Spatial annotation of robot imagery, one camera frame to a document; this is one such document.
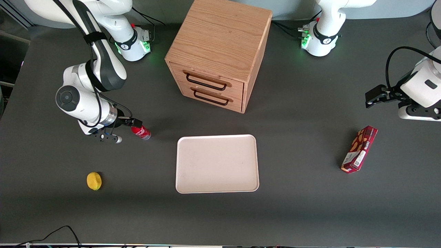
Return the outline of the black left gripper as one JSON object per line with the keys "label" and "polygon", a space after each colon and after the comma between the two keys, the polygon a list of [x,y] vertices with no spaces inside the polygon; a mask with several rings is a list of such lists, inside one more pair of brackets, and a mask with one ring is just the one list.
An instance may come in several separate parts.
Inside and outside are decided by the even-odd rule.
{"label": "black left gripper", "polygon": [[380,84],[365,93],[366,109],[373,107],[379,103],[389,103],[399,101],[401,103],[411,103],[411,98],[401,89],[404,83],[397,83],[391,86]]}

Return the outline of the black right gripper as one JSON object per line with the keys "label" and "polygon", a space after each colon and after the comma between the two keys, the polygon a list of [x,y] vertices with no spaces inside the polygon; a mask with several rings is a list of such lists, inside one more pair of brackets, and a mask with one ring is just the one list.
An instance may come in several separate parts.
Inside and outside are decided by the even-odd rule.
{"label": "black right gripper", "polygon": [[131,128],[131,126],[142,126],[142,121],[130,116],[124,116],[123,111],[120,109],[117,110],[117,117],[114,121],[114,128],[123,127],[123,128]]}

